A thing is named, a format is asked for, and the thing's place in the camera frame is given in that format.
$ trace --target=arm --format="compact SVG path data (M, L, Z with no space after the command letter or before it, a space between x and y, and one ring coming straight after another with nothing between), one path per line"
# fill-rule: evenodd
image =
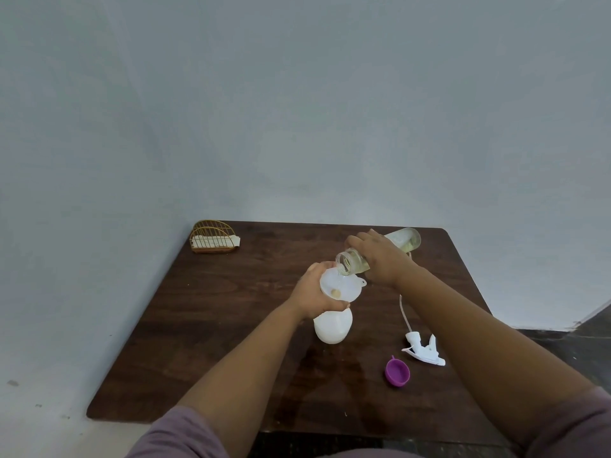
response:
M429 326L484 413L507 437L524 438L550 408L592 383L527 337L482 310L377 232L350 236L371 269Z
M259 430L280 363L305 318L349 304L320 291L323 272L334 262L312 264L291 297L208 371L179 401L202 415L231 458L246 457Z

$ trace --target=gray wall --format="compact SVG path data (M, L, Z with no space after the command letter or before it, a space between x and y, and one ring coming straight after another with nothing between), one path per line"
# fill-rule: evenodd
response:
M0 34L0 443L68 456L189 225L99 0L1 0Z
M611 297L608 0L105 0L187 214L441 226L493 313Z

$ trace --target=plastic bottle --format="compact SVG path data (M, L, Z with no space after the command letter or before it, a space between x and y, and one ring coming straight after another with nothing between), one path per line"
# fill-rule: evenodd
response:
M390 239L395 246L405 253L413 251L422 242L420 233L413 228L393 231L386 234L386 238ZM340 275L353 275L355 273L366 272L369 269L367 260L352 247L344 252L340 252L335 257L335 261L337 262L337 271Z

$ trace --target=person's left hand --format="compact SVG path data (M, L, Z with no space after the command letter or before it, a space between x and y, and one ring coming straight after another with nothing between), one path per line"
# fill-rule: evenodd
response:
M313 263L295 285L291 297L286 301L299 313L300 318L316 318L329 310L343 311L350 307L344 300L335 300L320 290L320 277L335 262Z

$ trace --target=forearm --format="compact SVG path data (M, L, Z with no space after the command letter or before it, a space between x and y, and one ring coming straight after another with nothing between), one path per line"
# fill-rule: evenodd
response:
M429 326L485 414L518 440L590 381L420 267L398 290Z
M300 320L291 305L276 308L179 401L206 419L231 458L248 454Z

